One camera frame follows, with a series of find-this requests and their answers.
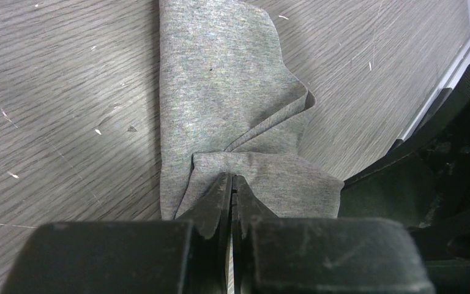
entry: hole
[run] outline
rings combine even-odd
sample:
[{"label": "hole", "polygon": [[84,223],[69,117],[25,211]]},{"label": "hole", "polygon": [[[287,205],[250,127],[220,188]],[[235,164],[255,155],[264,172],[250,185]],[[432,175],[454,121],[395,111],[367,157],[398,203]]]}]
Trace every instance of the hole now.
[{"label": "hole", "polygon": [[447,243],[447,252],[458,259],[470,259],[470,234],[456,236]]}]

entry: fabric fold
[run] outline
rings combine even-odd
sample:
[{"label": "fabric fold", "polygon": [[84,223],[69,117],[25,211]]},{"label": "fabric fold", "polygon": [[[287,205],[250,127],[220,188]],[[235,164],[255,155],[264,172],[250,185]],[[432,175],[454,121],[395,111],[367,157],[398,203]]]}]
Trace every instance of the fabric fold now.
[{"label": "fabric fold", "polygon": [[160,54],[164,219],[191,208],[220,172],[247,177],[279,216],[336,216],[343,183],[297,156],[315,98],[285,67],[265,11],[161,0]]}]

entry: gray cloth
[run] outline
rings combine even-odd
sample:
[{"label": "gray cloth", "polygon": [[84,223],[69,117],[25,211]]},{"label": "gray cloth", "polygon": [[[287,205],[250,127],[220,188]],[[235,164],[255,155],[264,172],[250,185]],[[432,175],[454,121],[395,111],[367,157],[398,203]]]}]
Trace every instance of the gray cloth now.
[{"label": "gray cloth", "polygon": [[162,217],[191,208],[220,172],[245,176],[279,216],[335,217],[343,183],[297,156],[315,98],[285,67],[267,13],[161,0],[160,40]]}]

